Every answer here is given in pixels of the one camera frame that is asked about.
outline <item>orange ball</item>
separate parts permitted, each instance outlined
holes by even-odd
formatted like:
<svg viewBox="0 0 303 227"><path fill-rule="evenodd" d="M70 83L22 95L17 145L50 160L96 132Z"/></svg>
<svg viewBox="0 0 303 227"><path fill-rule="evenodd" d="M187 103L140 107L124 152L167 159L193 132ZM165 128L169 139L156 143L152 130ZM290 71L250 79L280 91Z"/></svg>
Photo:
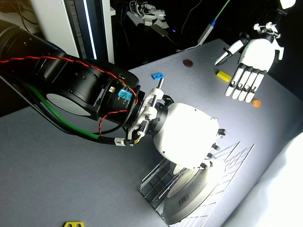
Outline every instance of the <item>orange ball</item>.
<svg viewBox="0 0 303 227"><path fill-rule="evenodd" d="M254 107L258 107L258 108L262 106L262 102L260 100L258 100L257 98L252 99L251 104Z"/></svg>

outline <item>table surface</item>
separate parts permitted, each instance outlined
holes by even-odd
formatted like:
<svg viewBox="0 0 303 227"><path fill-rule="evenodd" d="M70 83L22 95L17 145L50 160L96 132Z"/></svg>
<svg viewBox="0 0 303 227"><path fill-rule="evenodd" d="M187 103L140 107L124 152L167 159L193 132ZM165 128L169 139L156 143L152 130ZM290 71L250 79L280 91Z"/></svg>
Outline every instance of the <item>table surface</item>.
<svg viewBox="0 0 303 227"><path fill-rule="evenodd" d="M145 92L157 85L151 74L162 72L165 94L217 117L227 130L217 143L222 148L238 141L239 149L256 144L206 222L212 227L228 218L303 120L303 102L270 76L256 93L261 108L225 97L227 83L215 74L223 70L232 75L239 57L214 66L227 46L214 40L131 70ZM192 60L193 67L185 67L184 59ZM97 131L97 122L61 113L70 122ZM151 137L134 148L100 145L58 131L31 108L0 118L0 125L3 226L61 227L73 220L88 227L166 226L137 191L140 180L162 159ZM103 124L104 129L112 126L108 121Z"/></svg>

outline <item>brown round object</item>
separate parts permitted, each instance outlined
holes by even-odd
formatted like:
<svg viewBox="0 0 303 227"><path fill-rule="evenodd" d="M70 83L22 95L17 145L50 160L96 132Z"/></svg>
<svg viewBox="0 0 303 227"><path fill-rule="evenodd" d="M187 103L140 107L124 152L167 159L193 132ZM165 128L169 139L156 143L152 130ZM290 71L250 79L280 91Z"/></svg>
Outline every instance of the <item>brown round object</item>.
<svg viewBox="0 0 303 227"><path fill-rule="evenodd" d="M183 64L184 64L186 67L192 67L192 66L194 65L193 62L192 62L191 60L188 60L188 59L184 60L184 61L183 61Z"/></svg>
<svg viewBox="0 0 303 227"><path fill-rule="evenodd" d="M252 99L251 104L252 104L254 107L258 107L258 108L259 108L260 106L262 106L262 102L261 102L260 100L258 100L257 98Z"/></svg>

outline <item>wire dish rack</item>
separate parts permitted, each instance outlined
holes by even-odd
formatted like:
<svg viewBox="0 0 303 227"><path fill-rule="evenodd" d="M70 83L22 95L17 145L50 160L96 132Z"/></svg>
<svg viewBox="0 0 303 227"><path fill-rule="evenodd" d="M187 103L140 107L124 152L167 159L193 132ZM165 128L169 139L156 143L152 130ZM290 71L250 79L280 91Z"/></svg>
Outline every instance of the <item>wire dish rack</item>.
<svg viewBox="0 0 303 227"><path fill-rule="evenodd" d="M202 227L210 216L216 203L224 194L229 183L244 163L249 153L255 147L255 144L245 148L242 151L237 151L240 142L235 143L217 153L214 157L218 160L224 161L226 168L220 182L210 193L210 195L201 201L201 205L194 210L190 215L181 220L180 222L170 225L170 227ZM162 217L163 204L167 194L173 184L182 176L186 171L185 168L181 169L176 175L173 174L175 164L163 159L155 168L141 180L139 192L154 208L154 210Z"/></svg>

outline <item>blue block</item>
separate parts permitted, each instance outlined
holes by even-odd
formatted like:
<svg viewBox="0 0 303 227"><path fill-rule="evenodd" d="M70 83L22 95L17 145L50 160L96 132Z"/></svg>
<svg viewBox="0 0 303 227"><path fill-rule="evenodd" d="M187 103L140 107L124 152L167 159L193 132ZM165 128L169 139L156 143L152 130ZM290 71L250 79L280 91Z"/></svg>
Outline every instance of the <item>blue block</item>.
<svg viewBox="0 0 303 227"><path fill-rule="evenodd" d="M152 78L153 78L154 80L159 80L159 79L161 79L161 78L164 78L164 75L163 75L163 73L161 73L161 72L154 73L154 74L152 74L151 76L152 76Z"/></svg>

